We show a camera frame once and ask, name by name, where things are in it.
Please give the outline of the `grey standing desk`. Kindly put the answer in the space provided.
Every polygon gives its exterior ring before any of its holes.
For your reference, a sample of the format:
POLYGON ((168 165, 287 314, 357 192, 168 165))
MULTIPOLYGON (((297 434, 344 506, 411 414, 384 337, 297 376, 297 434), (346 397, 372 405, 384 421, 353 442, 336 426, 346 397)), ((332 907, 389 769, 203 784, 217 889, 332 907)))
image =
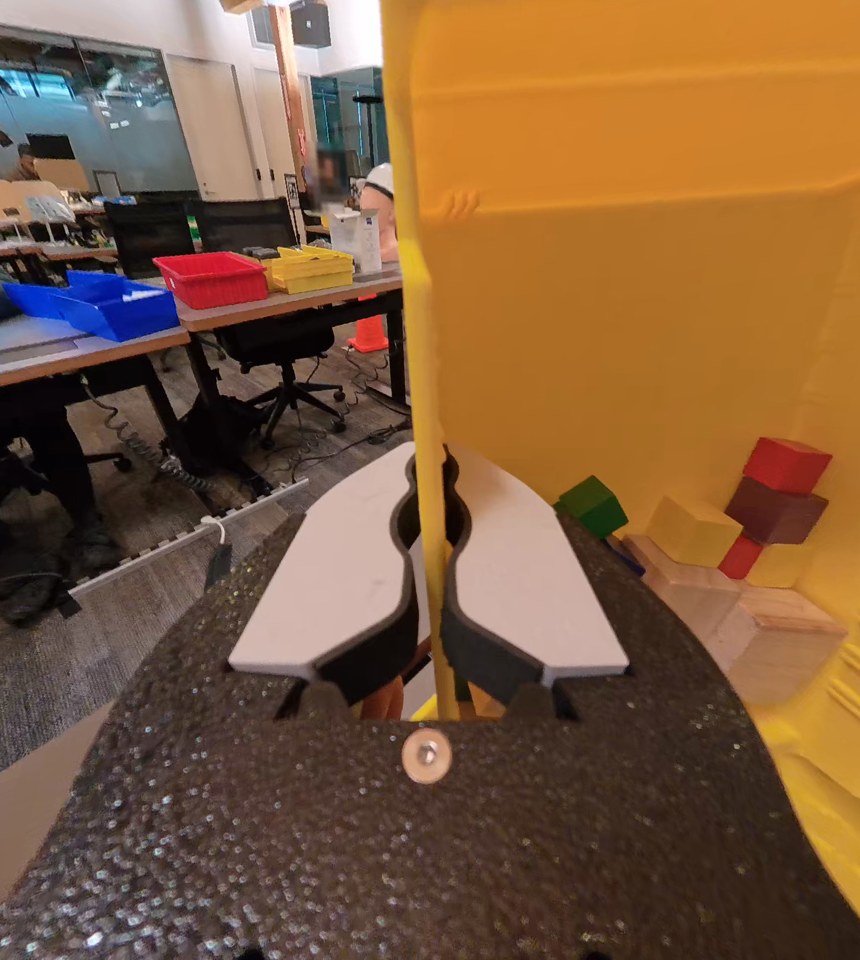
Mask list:
POLYGON ((158 470, 167 466, 172 475, 198 475, 200 466, 172 402, 152 362, 152 355, 189 343, 188 333, 177 329, 126 342, 112 342, 81 333, 65 321, 19 316, 0 321, 0 414, 9 418, 28 383, 54 384, 60 401, 71 406, 92 402, 103 414, 104 426, 114 433, 124 453, 103 454, 107 461, 140 457, 158 470), (165 437, 165 447, 142 438, 124 421, 115 405, 106 400, 141 389, 165 437))

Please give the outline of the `wooden post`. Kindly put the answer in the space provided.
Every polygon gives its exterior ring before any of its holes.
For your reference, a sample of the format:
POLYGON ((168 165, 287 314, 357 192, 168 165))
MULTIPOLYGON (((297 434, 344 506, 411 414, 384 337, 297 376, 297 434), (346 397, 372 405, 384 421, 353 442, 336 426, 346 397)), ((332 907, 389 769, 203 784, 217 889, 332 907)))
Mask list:
POLYGON ((306 199, 309 197, 309 145, 289 5, 268 5, 268 17, 287 116, 297 189, 306 199))

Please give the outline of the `black wall speaker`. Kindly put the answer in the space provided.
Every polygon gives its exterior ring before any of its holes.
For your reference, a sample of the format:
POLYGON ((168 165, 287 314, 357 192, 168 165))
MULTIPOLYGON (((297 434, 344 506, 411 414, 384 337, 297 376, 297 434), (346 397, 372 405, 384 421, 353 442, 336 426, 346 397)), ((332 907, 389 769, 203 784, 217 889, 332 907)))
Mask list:
POLYGON ((297 1, 290 6, 292 40, 295 46, 321 50, 332 45, 328 3, 297 1))

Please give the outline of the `large blue plastic bin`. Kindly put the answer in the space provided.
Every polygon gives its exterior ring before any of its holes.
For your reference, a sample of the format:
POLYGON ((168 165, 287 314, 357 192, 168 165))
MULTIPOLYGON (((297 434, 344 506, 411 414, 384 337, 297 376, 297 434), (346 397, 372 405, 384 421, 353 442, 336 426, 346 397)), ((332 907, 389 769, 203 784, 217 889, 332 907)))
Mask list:
POLYGON ((176 330, 180 321, 171 292, 116 278, 109 283, 76 285, 51 294, 59 316, 74 330, 123 343, 176 330))

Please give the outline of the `mannequin head with white cap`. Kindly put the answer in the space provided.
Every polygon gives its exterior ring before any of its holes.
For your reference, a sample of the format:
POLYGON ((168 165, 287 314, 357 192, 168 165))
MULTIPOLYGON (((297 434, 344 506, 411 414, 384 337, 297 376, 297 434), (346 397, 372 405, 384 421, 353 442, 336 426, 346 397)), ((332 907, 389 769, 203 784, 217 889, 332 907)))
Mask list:
POLYGON ((381 259, 384 264, 399 261, 397 223, 392 166, 389 162, 373 167, 361 189, 360 209, 369 211, 378 225, 381 259))

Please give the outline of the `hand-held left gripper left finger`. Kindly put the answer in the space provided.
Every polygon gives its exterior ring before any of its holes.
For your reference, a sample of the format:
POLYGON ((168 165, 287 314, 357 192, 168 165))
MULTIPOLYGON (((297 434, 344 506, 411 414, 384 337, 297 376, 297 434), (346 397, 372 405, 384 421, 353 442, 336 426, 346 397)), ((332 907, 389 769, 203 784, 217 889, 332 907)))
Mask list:
POLYGON ((414 455, 400 444, 306 511, 229 655, 235 671, 328 682, 351 705, 405 672, 420 642, 414 455))

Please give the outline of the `black mesh office chair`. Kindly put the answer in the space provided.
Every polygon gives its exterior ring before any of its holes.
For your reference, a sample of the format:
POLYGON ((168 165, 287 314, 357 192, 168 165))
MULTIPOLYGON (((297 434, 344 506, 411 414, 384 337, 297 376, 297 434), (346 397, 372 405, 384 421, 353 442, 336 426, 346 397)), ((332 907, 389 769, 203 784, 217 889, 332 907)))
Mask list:
MULTIPOLYGON (((280 248, 296 248, 299 235, 294 227, 289 203, 284 198, 248 200, 202 200, 187 202, 187 212, 196 220, 204 253, 233 253, 256 257, 256 249, 270 251, 268 258, 278 258, 280 248)), ((335 344, 333 328, 308 321, 289 321, 281 317, 256 320, 219 328, 216 331, 221 348, 237 361, 242 374, 255 367, 275 366, 280 370, 280 384, 244 405, 257 411, 262 426, 260 444, 264 450, 275 447, 274 431, 287 410, 299 411, 299 405, 315 407, 327 414, 335 433, 346 429, 344 414, 318 399, 320 392, 332 391, 337 402, 345 395, 340 385, 301 382, 293 365, 297 361, 316 363, 335 344)))

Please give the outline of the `red plastic bin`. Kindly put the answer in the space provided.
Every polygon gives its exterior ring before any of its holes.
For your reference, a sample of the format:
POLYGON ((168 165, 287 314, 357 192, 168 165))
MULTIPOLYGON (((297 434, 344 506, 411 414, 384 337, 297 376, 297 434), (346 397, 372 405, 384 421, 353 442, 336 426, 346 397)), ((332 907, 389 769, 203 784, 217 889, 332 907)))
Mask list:
POLYGON ((194 310, 262 301, 268 296, 265 267, 229 251, 152 259, 173 296, 194 310))

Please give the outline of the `yellow plastic box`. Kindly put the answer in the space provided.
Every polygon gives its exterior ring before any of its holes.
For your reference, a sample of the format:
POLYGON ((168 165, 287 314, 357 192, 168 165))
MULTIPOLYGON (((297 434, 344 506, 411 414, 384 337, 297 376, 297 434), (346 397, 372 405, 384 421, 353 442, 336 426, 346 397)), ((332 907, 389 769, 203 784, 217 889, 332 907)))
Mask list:
POLYGON ((794 582, 848 630, 753 704, 860 915, 860 1, 382 2, 435 418, 642 533, 762 436, 832 455, 794 582))

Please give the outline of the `white cardboard carton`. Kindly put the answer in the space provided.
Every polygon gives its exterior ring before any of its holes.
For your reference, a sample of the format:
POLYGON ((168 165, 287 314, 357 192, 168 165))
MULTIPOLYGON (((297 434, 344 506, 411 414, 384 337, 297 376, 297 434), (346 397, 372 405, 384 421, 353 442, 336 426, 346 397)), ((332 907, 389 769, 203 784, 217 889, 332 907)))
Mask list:
POLYGON ((328 226, 331 248, 352 256, 356 275, 368 277, 382 271, 378 210, 333 212, 328 214, 328 226))

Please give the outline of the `stacked yellow plastic bins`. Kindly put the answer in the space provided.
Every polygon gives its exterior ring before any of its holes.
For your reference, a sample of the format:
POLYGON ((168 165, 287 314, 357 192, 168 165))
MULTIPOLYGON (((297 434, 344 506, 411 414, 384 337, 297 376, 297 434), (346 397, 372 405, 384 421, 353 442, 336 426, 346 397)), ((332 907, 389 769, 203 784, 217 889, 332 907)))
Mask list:
POLYGON ((268 289, 287 295, 350 285, 355 272, 350 253, 320 246, 280 246, 274 256, 259 263, 265 269, 268 289))

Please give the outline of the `orange traffic cone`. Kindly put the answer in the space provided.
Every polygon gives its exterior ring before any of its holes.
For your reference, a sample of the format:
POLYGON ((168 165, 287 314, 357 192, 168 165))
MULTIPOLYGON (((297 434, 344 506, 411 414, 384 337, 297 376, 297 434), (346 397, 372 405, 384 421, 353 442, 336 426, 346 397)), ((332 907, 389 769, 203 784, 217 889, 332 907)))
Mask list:
POLYGON ((386 314, 372 314, 354 321, 353 336, 347 339, 347 346, 358 354, 375 354, 389 349, 386 330, 386 314))

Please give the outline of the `grey desk with black legs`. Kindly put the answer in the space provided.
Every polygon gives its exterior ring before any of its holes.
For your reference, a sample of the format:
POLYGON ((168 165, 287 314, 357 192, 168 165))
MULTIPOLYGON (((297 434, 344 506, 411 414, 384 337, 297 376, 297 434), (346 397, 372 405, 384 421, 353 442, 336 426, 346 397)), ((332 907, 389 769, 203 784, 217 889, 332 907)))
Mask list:
POLYGON ((288 328, 312 323, 332 328, 370 316, 384 315, 388 329, 389 385, 371 390, 388 397, 395 409, 410 410, 404 347, 403 274, 399 265, 368 275, 350 285, 301 294, 273 293, 249 301, 208 309, 193 309, 176 301, 178 318, 190 336, 186 347, 196 385, 208 407, 220 405, 218 377, 203 354, 206 332, 236 328, 255 321, 275 320, 288 328))

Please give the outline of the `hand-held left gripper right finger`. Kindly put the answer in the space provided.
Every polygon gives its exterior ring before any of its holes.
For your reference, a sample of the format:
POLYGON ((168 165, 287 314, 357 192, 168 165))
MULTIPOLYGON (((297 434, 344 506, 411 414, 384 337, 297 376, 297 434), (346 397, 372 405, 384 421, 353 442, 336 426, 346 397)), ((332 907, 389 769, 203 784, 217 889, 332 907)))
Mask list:
POLYGON ((623 675, 628 654, 554 508, 463 445, 447 448, 443 482, 440 638, 456 673, 504 707, 527 686, 623 675))

